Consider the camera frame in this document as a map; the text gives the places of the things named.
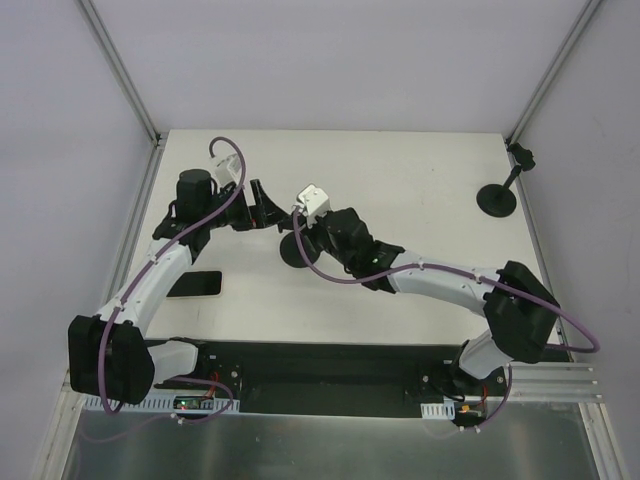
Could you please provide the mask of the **black phone cream case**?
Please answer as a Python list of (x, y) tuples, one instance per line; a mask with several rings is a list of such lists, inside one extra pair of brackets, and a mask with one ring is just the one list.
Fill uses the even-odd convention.
[(223, 273), (193, 271), (183, 274), (170, 288), (168, 298), (195, 298), (217, 296), (222, 291)]

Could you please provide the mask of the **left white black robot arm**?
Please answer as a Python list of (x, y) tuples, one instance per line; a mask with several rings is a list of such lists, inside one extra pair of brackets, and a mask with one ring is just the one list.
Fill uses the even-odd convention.
[(230, 181), (217, 188), (202, 169), (180, 173), (176, 198), (156, 227), (143, 263), (116, 295), (92, 316), (78, 315), (68, 328), (69, 375), (74, 391), (101, 399), (109, 414), (141, 403), (152, 386), (178, 377), (188, 388), (204, 387), (210, 363), (191, 341), (150, 346), (146, 333), (171, 288), (192, 267), (217, 228), (249, 231), (276, 226), (287, 218), (250, 183), (255, 202)]

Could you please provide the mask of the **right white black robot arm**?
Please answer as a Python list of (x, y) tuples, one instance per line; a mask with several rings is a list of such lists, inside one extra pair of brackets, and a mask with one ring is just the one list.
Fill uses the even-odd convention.
[(452, 387), (473, 394), (496, 369), (512, 361), (538, 363), (548, 349), (558, 304), (523, 264), (491, 270), (438, 264), (375, 239), (354, 209), (329, 211), (307, 223), (293, 212), (278, 225), (282, 260), (314, 268), (328, 254), (344, 269), (343, 285), (434, 298), (481, 316), (486, 330), (465, 341), (448, 368)]

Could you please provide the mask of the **black phone stand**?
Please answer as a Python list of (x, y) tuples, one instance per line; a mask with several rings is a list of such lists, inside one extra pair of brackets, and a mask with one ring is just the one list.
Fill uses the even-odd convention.
[[(322, 251), (319, 250), (316, 245), (305, 234), (301, 235), (302, 245), (306, 253), (307, 258), (312, 264), (315, 264), (321, 256)], [(301, 269), (306, 268), (300, 249), (296, 242), (296, 237), (293, 232), (290, 232), (284, 236), (280, 241), (279, 254), (281, 259), (286, 265), (292, 268)]]
[(507, 152), (515, 161), (509, 176), (501, 184), (483, 186), (476, 194), (478, 207), (494, 218), (506, 218), (514, 213), (517, 199), (511, 191), (511, 186), (523, 172), (528, 172), (536, 166), (533, 153), (520, 143), (509, 145)]

